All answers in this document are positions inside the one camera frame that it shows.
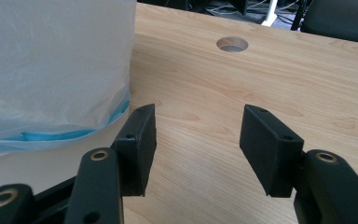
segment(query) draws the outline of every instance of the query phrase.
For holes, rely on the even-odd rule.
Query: white plastic bag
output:
[[[61,147],[128,107],[135,0],[0,0],[0,152]]]

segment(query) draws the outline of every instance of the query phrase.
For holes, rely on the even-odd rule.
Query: floor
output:
[[[259,23],[264,20],[267,10],[269,9],[269,1],[249,0],[248,10],[245,16],[240,14],[228,1],[212,1],[204,8],[205,14],[210,14],[217,17],[229,18],[237,21],[248,21]],[[272,27],[278,27],[290,30],[293,19],[295,18],[297,10],[296,2],[288,4],[287,6],[277,7],[275,13],[278,18],[272,23]]]

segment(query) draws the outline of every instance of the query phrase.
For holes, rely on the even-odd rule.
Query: chair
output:
[[[309,1],[300,0],[292,30],[358,42],[358,0]]]

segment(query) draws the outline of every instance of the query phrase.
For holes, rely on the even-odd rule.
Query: table surface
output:
[[[358,43],[138,4],[131,109],[154,103],[158,148],[127,223],[297,223],[266,197],[239,148],[246,104],[264,107],[358,173]],[[249,48],[225,52],[224,36]]]

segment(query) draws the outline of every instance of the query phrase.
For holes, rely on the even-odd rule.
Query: screw hole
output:
[[[328,161],[332,161],[333,160],[333,157],[327,155],[327,154],[322,154],[321,157],[325,160],[328,160]]]
[[[11,197],[11,193],[4,193],[0,195],[0,203],[6,201]]]
[[[96,159],[100,159],[100,158],[104,157],[104,155],[105,155],[104,153],[99,152],[99,153],[95,154],[94,157],[95,157]]]
[[[101,218],[101,215],[97,212],[90,212],[83,217],[83,223],[96,223]]]

